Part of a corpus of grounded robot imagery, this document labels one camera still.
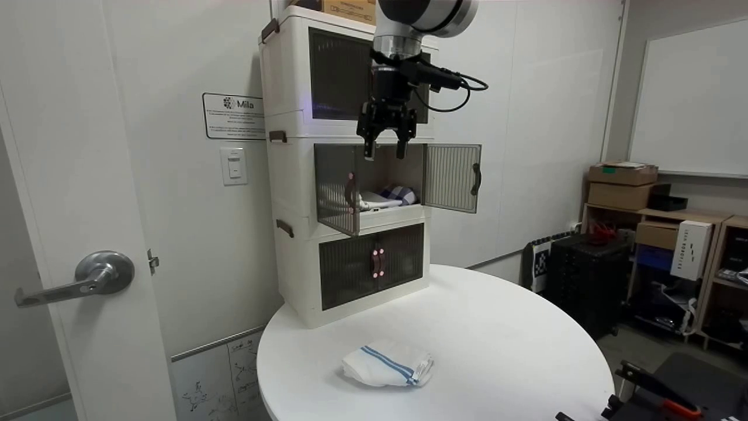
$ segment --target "silver door handle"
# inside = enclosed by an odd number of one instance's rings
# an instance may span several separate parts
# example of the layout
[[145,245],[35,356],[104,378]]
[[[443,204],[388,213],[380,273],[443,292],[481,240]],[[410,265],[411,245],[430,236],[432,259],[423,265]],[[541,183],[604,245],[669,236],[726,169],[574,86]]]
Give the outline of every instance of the silver door handle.
[[85,257],[76,270],[76,284],[25,295],[17,289],[17,306],[41,306],[90,295],[115,295],[132,285],[136,265],[115,251],[99,251]]

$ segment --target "white cabinet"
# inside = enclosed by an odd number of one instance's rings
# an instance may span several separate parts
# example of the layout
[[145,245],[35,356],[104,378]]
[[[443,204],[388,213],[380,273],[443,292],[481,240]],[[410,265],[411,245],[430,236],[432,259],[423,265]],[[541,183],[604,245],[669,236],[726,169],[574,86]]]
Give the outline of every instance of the white cabinet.
[[[371,29],[341,20],[293,9],[262,46],[278,287],[309,325],[423,287],[429,208],[477,213],[481,184],[480,144],[417,137],[397,160],[396,140],[382,137],[364,162],[355,118],[369,94],[369,46],[350,50],[346,38],[369,41]],[[323,53],[320,29],[338,38]],[[334,74],[319,78],[315,61],[332,57]]]

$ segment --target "open cabinet door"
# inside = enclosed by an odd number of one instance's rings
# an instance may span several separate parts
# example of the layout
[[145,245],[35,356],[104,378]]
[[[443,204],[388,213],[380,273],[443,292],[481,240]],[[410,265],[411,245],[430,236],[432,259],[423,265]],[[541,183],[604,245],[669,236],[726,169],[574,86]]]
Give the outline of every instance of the open cabinet door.
[[[43,287],[70,287],[77,265],[96,251],[134,261],[132,284],[112,295],[64,300],[87,287],[43,295],[51,300],[43,306],[51,313],[77,418],[175,418],[100,0],[0,3],[0,129]],[[110,267],[99,270],[79,279],[110,279]],[[25,289],[20,305],[43,296]]]
[[481,144],[430,143],[425,157],[425,204],[430,208],[477,213],[477,197],[481,189]]

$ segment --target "door handle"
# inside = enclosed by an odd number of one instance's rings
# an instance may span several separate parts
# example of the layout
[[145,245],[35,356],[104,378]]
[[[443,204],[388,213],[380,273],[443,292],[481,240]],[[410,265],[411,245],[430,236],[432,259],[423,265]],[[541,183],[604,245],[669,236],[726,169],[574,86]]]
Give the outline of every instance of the door handle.
[[41,289],[41,292],[23,292],[23,287],[17,289],[17,306],[41,306],[51,302],[66,302],[90,295],[115,295],[119,289],[126,289],[136,275],[136,265],[115,251],[99,251],[87,254],[76,267],[76,284]]
[[291,226],[291,222],[276,220],[276,226],[283,229],[291,239],[294,239],[294,226]]
[[481,183],[484,183],[481,163],[473,163],[473,189],[471,189],[473,197],[477,197],[477,191],[481,189]]

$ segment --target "white door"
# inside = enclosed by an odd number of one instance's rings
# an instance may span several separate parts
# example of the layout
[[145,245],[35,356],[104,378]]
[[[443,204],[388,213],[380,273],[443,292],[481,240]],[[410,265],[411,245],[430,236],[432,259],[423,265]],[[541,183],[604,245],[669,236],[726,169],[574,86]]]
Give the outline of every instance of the white door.
[[0,129],[43,285],[70,285],[94,251],[119,251],[136,267],[125,292],[49,305],[77,416],[172,421],[169,357],[104,13],[99,0],[0,3]]

